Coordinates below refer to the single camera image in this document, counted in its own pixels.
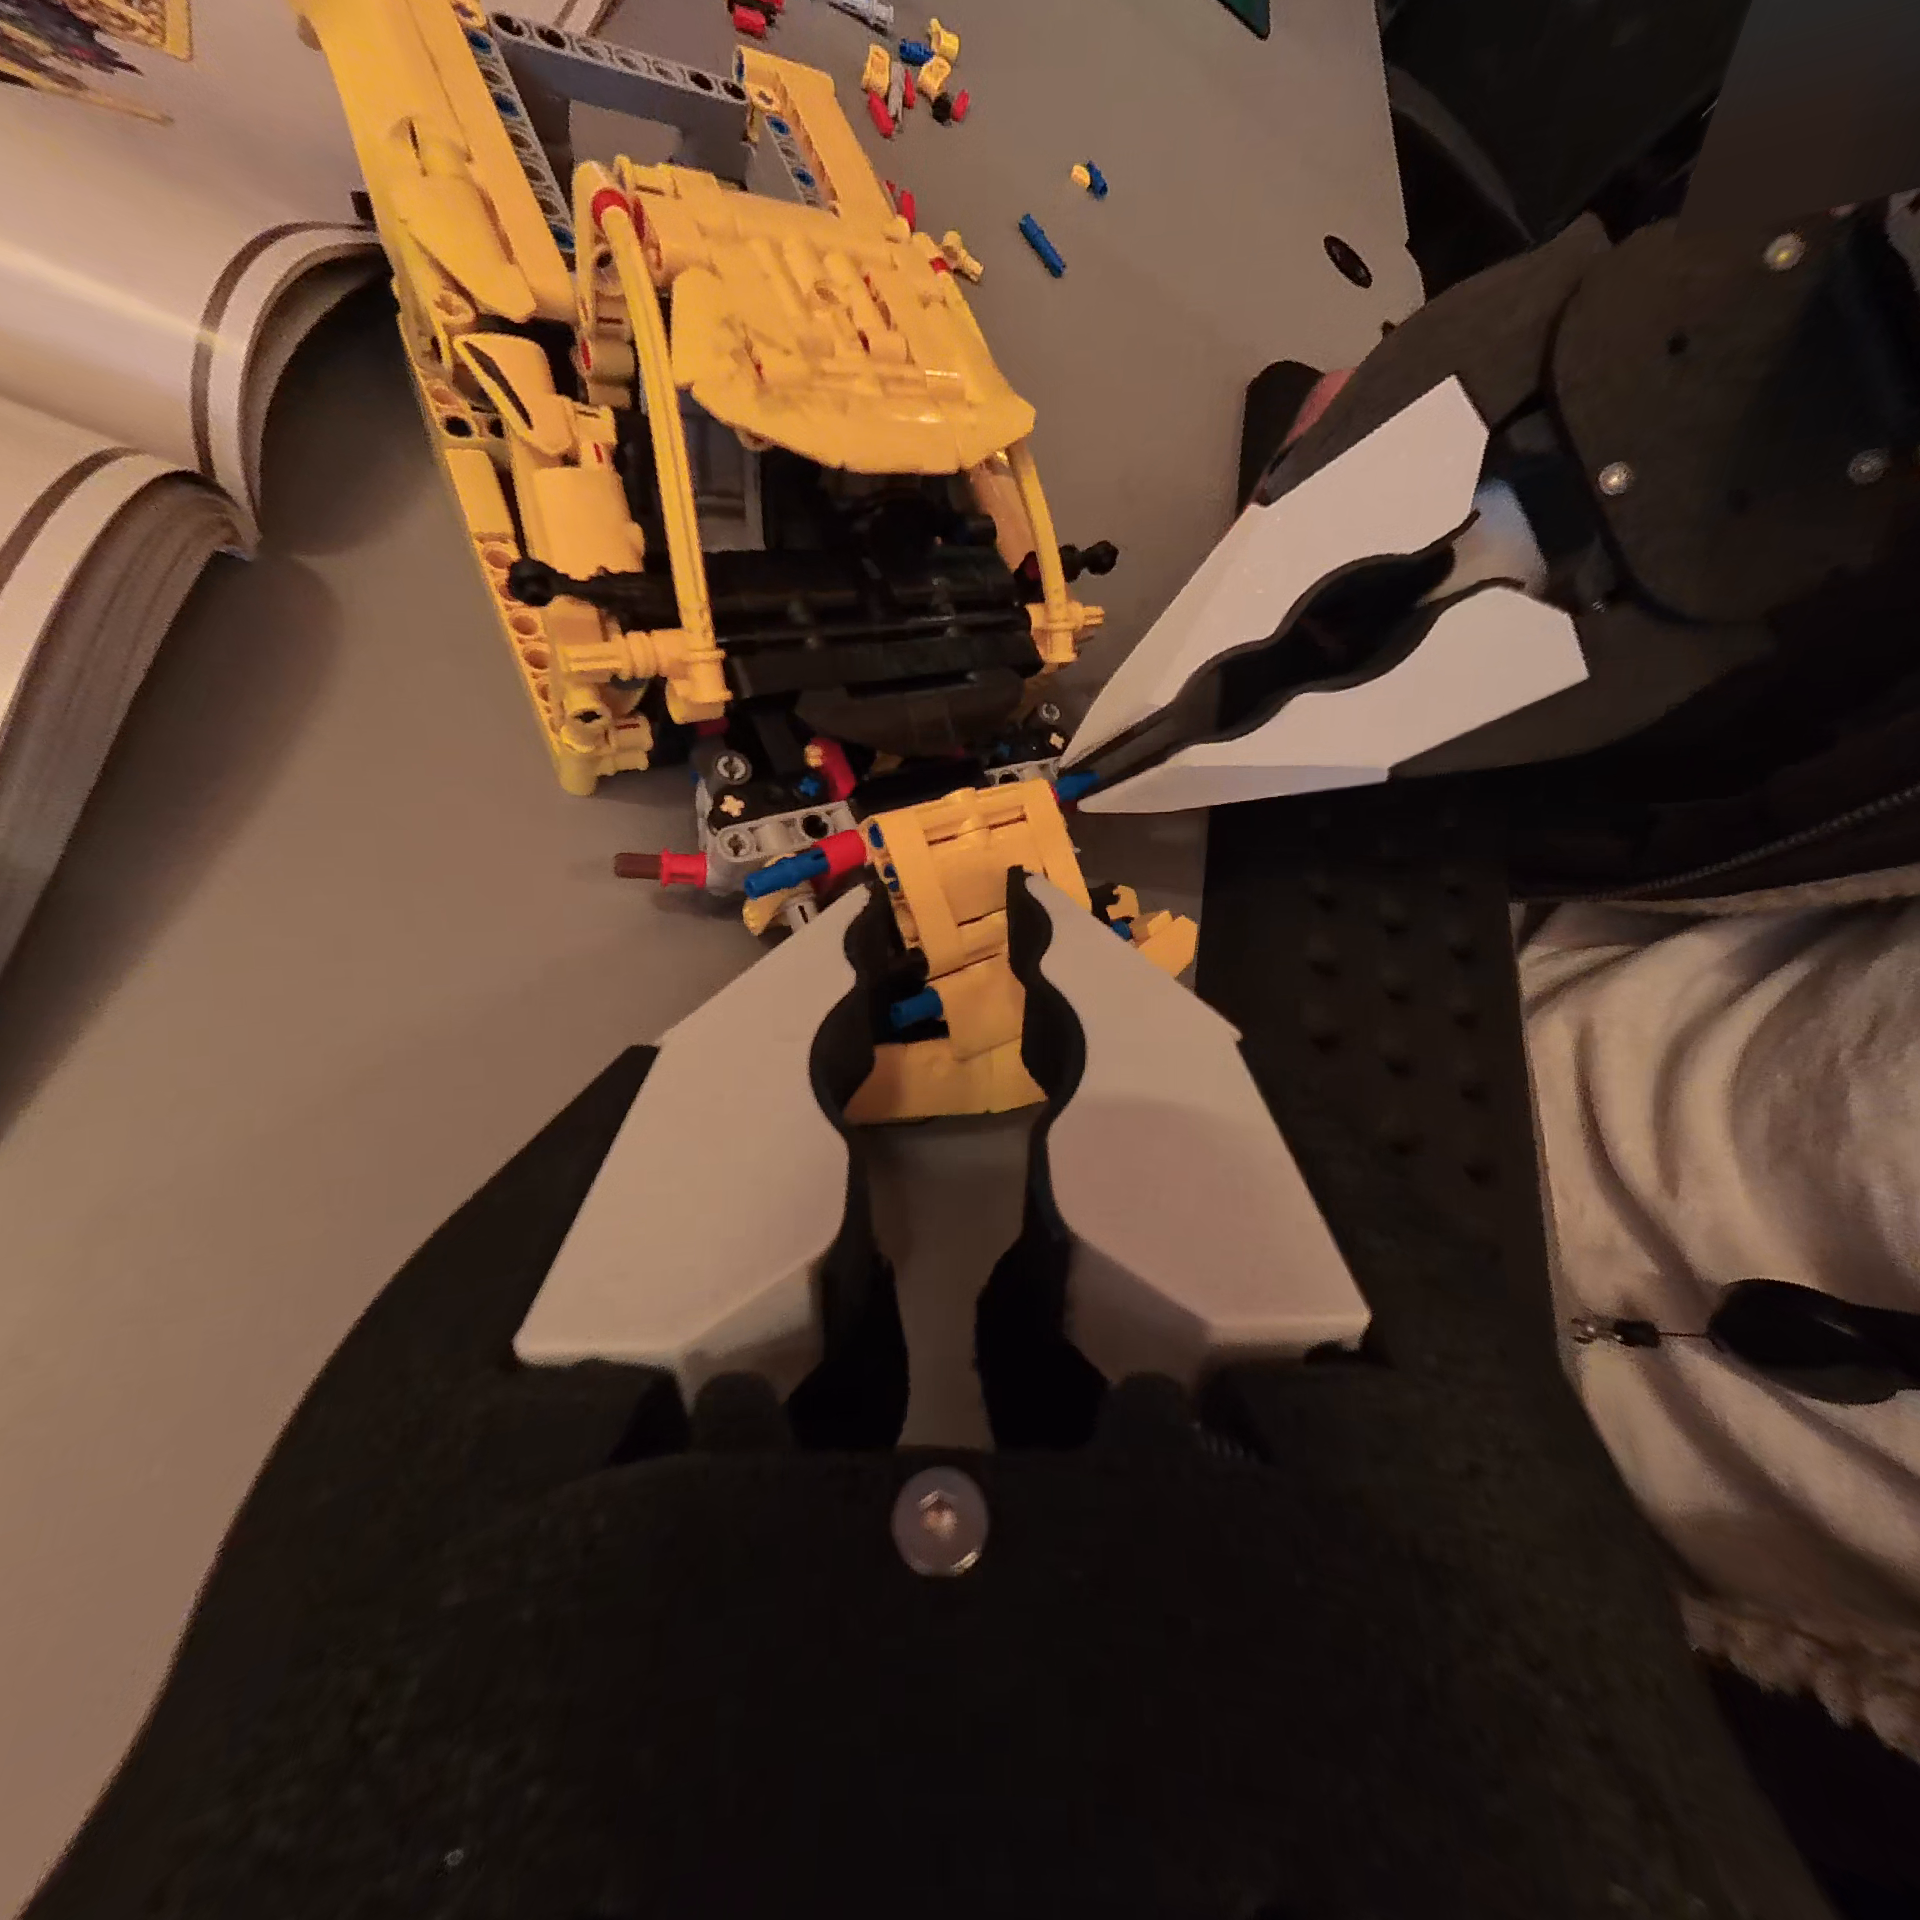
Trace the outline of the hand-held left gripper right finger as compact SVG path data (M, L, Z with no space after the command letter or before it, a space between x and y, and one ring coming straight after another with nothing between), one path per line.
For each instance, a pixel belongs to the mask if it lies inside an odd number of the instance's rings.
M1357 1351L1371 1309L1236 1025L1046 876L1005 879L1069 1346L1110 1380Z

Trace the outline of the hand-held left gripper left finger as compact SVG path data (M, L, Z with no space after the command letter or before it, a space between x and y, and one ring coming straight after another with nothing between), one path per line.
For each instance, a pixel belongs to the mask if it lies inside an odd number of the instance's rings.
M848 1128L889 913L848 886L666 1032L511 1340L528 1369L636 1365L685 1400L790 1395L889 1351L889 1259Z

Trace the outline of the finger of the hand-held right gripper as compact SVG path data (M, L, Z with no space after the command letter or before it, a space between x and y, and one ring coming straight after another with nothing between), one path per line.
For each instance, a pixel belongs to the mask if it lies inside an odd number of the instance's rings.
M1587 678L1571 612L1511 585L1441 603L1405 659L1304 689L1248 731L1204 739L1082 794L1095 813L1212 810L1377 787L1403 764Z
M1465 385L1446 376L1290 493L1251 504L1099 684L1069 767L1141 737L1207 671L1274 640L1342 570L1453 540L1488 442L1490 426Z

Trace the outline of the yellow brick hood panel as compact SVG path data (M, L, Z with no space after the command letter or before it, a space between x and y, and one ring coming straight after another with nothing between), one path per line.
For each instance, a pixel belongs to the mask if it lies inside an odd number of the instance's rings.
M959 790L862 825L886 935L871 975L875 1069L848 1119L1005 1116L1043 1091L1026 1069L1026 987L1008 961L1008 874L1090 905L1051 782Z

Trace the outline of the yellow brick model car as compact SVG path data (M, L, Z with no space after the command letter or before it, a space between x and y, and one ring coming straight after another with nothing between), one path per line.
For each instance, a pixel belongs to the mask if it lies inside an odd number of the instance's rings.
M1117 547L1055 538L1033 409L829 77L744 42L701 73L496 4L296 18L558 787L692 776L695 849L618 874L777 943L875 879L883 810L1030 781L1065 813L1090 781L1051 689ZM1160 971L1193 961L1197 926L1132 891L1090 907Z

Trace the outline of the black dotted rubber mat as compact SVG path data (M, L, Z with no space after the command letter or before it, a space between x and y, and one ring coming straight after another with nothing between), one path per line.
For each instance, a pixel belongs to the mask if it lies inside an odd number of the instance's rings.
M1480 585L1531 593L1517 563L1457 561L1482 544L1473 511L1476 497L1419 556L1342 570L1274 640L1212 665L1217 723L1197 742L1248 731L1304 689L1379 677ZM1377 787L1212 807L1197 984L1242 1027L1379 1320L1405 1335L1441 1315L1554 1361L1505 829L1488 782L1409 760Z

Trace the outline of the pile of small coloured bricks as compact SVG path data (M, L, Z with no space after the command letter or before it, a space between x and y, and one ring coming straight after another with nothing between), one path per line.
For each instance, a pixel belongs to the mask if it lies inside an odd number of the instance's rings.
M926 21L924 39L893 36L896 13L889 4L829 4L835 13L871 29L871 43L862 62L862 102L883 142L899 137L903 124L924 102L938 125L959 125L972 113L972 92L953 84L953 62L962 53L959 32L941 18ZM764 39L772 32L786 4L723 4L734 36ZM1090 202L1110 197L1110 178L1095 158L1082 158L1069 170L1071 185ZM904 232L922 232L918 202L896 178L879 178L879 191L889 206L893 222ZM1059 244L1051 238L1033 213L1017 220L1021 242L1040 261L1046 276L1065 276L1069 265ZM985 276L981 261L972 255L959 229L935 238L938 269L979 283Z

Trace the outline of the open instruction booklet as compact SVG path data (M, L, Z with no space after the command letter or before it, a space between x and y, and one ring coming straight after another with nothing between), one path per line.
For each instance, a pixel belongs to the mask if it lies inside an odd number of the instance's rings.
M292 4L3 4L3 965L379 261Z

